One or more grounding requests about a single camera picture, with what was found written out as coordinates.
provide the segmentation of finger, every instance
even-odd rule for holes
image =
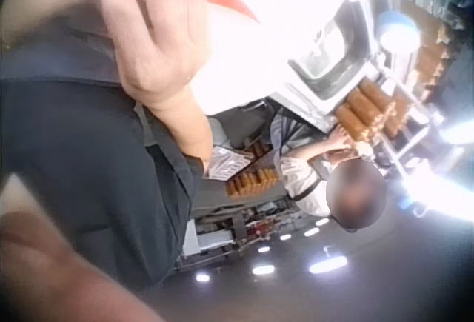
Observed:
[[[187,0],[143,0],[153,25],[153,38],[161,49],[177,50],[190,40]]]
[[[101,0],[102,13],[125,64],[148,62],[156,47],[136,0]]]

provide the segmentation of ceiling light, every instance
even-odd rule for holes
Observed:
[[[474,192],[436,175],[423,160],[404,186],[415,201],[452,217],[474,221]]]
[[[309,231],[306,231],[304,233],[304,237],[311,237],[312,235],[315,235],[316,233],[319,232],[319,228],[318,227],[314,227],[312,229],[310,229]]]
[[[253,274],[255,275],[271,274],[274,271],[275,271],[275,267],[273,265],[257,266],[256,268],[253,268],[252,270]]]
[[[313,274],[321,274],[323,272],[330,272],[332,270],[339,269],[343,266],[347,265],[347,258],[346,257],[336,257],[330,258],[325,261],[321,261],[319,263],[313,264],[310,267],[310,272]]]
[[[441,131],[441,137],[451,144],[468,144],[474,142],[474,120],[457,124]]]
[[[323,218],[322,220],[316,221],[316,226],[321,227],[329,222],[329,218]]]
[[[197,274],[196,280],[200,283],[206,283],[210,280],[210,276],[208,274]]]
[[[420,163],[420,161],[421,161],[420,158],[413,157],[405,164],[405,168],[412,169],[412,168],[416,167]]]

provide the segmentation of man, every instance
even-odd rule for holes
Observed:
[[[2,51],[1,178],[17,174],[75,251],[139,291],[176,261],[212,153],[188,85],[208,55],[207,3],[98,1],[115,58],[47,20],[56,1],[33,18],[43,28]]]
[[[285,115],[284,110],[275,116],[270,133],[273,148],[280,149],[274,158],[275,167],[288,195],[301,211],[319,217],[330,216],[347,229],[361,228],[355,227],[350,218],[358,216],[359,210],[369,212],[366,208],[373,205],[372,201],[367,200],[371,192],[364,189],[364,193],[361,193],[367,181],[362,180],[357,185],[339,181],[337,187],[332,185],[333,190],[344,194],[345,198],[338,196],[335,199],[338,203],[329,205],[327,182],[333,181],[330,180],[331,173],[341,163],[345,164],[341,167],[346,167],[355,158],[370,157],[373,154],[370,145],[354,143],[340,126],[326,138],[324,133]],[[377,171],[372,164],[367,164]],[[378,186],[384,187],[384,182],[380,182],[379,178],[376,180]]]

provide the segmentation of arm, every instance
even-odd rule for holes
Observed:
[[[101,0],[115,45],[122,87],[171,132],[184,154],[207,168],[213,148],[210,125],[190,89],[207,61],[206,0]]]
[[[81,258],[16,178],[0,196],[1,289],[26,321],[163,321]]]
[[[330,137],[321,142],[306,144],[302,147],[291,150],[285,154],[287,157],[309,161],[317,155],[329,152],[331,150],[342,150],[348,148],[350,137],[340,126],[336,127]]]
[[[311,158],[314,158],[317,155],[338,149],[339,148],[333,141],[327,139],[321,142],[306,144],[302,147],[296,148],[295,150],[289,151],[284,156],[309,161]]]
[[[181,151],[200,158],[206,170],[213,154],[213,134],[209,121],[189,87],[175,100],[178,104],[149,110],[168,128]]]

